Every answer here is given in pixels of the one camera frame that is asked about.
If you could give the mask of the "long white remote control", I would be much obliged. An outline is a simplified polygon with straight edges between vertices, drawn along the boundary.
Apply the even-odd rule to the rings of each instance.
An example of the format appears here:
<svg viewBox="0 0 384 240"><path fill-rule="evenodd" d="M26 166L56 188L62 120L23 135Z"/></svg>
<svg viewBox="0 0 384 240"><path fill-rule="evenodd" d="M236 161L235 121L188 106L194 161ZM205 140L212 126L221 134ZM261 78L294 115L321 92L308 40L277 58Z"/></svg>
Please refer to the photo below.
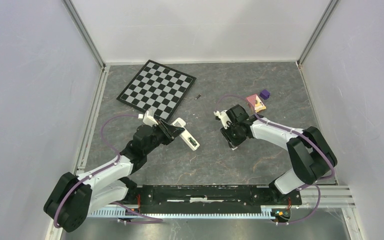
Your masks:
<svg viewBox="0 0 384 240"><path fill-rule="evenodd" d="M182 124L182 126L185 128L185 131L180 135L181 139L182 139L182 140L189 146L189 148L190 148L192 151L196 151L196 150L199 148L200 144L199 144L198 141L191 135L191 133L186 129L186 122L185 122L182 118L180 118L180 117L178 117L177 119L175 119L173 122L175 122L175 121L179 121L179 122ZM194 140L196 141L196 143L197 143L197 146L193 146L193 145L190 143L189 138L194 139Z"/></svg>

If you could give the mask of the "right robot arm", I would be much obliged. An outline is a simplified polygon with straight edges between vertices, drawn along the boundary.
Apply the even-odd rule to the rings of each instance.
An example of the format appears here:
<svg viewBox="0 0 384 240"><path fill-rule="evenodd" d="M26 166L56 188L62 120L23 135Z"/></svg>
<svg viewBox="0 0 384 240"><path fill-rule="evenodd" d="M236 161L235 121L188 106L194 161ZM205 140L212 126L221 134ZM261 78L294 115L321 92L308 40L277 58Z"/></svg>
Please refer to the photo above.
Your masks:
<svg viewBox="0 0 384 240"><path fill-rule="evenodd" d="M282 204L293 190L335 176L338 160L317 127L281 125L257 113L249 115L239 104L213 114L221 121L220 131L232 150L247 139L256 139L288 152L291 169L269 184L268 196L273 203Z"/></svg>

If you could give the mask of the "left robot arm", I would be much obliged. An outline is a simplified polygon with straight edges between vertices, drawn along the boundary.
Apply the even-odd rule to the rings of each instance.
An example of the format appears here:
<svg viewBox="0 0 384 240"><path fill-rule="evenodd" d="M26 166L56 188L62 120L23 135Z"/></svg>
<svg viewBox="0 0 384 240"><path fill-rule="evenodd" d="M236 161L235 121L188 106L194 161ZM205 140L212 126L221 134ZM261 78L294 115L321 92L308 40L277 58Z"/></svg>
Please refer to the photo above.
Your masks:
<svg viewBox="0 0 384 240"><path fill-rule="evenodd" d="M122 151L109 162L74 175L64 173L44 204L43 211L52 218L53 226L70 233L76 230L86 217L114 202L133 203L137 190L132 183L122 181L137 172L147 156L160 145L168 145L186 132L185 122L169 124L157 120L155 124L142 124Z"/></svg>

